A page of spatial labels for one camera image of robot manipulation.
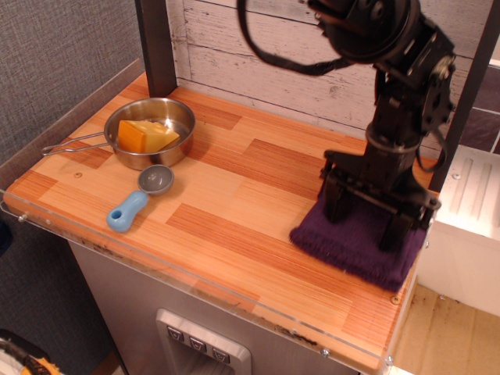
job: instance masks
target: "wooden floor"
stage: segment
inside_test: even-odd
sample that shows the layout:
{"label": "wooden floor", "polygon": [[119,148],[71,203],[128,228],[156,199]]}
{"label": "wooden floor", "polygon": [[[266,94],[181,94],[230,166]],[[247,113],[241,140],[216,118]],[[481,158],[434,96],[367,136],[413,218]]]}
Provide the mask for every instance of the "wooden floor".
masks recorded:
{"label": "wooden floor", "polygon": [[[394,358],[415,375],[500,375],[500,317],[417,285]],[[114,355],[92,373],[120,374]]]}

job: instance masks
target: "yellow object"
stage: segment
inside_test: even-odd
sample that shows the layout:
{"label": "yellow object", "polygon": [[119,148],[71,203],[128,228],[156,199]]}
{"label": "yellow object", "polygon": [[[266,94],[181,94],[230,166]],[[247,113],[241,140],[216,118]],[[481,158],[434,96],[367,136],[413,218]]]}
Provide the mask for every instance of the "yellow object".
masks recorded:
{"label": "yellow object", "polygon": [[179,138],[179,134],[161,123],[121,120],[118,145],[129,152],[157,152]]}
{"label": "yellow object", "polygon": [[[50,362],[48,362],[47,359],[34,358],[34,360],[45,367],[45,369],[47,369],[51,375],[60,375],[61,372],[59,371],[59,369],[55,365],[52,365]],[[23,367],[20,375],[31,375],[31,372],[26,367]]]}

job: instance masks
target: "measuring spoon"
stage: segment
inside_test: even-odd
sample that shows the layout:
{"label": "measuring spoon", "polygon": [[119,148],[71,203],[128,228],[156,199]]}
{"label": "measuring spoon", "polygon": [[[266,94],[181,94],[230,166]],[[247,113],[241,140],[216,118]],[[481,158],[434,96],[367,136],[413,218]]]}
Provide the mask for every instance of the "measuring spoon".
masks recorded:
{"label": "measuring spoon", "polygon": [[106,217],[108,226],[116,232],[130,229],[135,216],[148,204],[148,195],[161,195],[173,184],[173,171],[161,164],[149,166],[139,174],[137,185],[140,191],[133,191],[123,203]]}

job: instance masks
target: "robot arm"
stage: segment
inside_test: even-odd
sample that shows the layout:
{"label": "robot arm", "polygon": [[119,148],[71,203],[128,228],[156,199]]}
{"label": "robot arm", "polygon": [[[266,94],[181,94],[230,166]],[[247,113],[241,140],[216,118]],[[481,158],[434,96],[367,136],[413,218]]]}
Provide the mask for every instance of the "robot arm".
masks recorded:
{"label": "robot arm", "polygon": [[308,5],[340,59],[303,66],[262,51],[248,32],[246,0],[237,0],[245,39],[266,63],[312,75],[352,64],[373,64],[377,70],[377,107],[364,155],[325,151],[321,176],[330,221],[347,214],[350,195],[391,213],[380,248],[393,251],[409,230],[427,229],[441,205],[416,182],[412,169],[415,160],[422,166],[419,148],[427,135],[434,134],[446,149],[438,128],[453,110],[453,43],[421,13],[418,0],[309,0]]}

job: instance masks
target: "buttons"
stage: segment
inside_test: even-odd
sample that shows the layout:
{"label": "buttons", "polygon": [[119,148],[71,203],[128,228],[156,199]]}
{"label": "buttons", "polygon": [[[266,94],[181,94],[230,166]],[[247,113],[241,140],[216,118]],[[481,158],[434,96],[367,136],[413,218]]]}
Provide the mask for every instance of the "buttons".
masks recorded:
{"label": "buttons", "polygon": [[[181,330],[178,330],[177,328],[171,327],[171,326],[166,326],[166,329],[169,332],[169,336],[173,340],[183,342],[186,345],[188,344],[186,341],[184,341],[184,332],[182,332]],[[191,345],[191,347],[194,350],[196,350],[197,352],[201,352],[201,353],[205,353],[206,355],[209,355],[209,353],[207,353],[207,344],[204,341],[201,341],[198,338],[189,336],[188,334],[186,334],[186,335],[189,337],[189,344]],[[230,356],[228,353],[223,352],[222,350],[220,350],[218,348],[214,348],[211,345],[209,345],[209,348],[212,348],[212,356],[214,359],[216,359],[219,362],[229,364],[229,362],[230,362],[229,357]]]}
{"label": "buttons", "polygon": [[191,343],[191,347],[194,350],[198,350],[199,352],[206,353],[206,344],[203,341],[200,341],[197,338],[190,336],[189,342]]}
{"label": "buttons", "polygon": [[184,335],[182,332],[170,326],[166,326],[166,329],[169,331],[169,336],[171,336],[172,339],[184,342]]}
{"label": "buttons", "polygon": [[218,348],[212,348],[213,358],[222,363],[229,363],[229,354],[223,352]]}

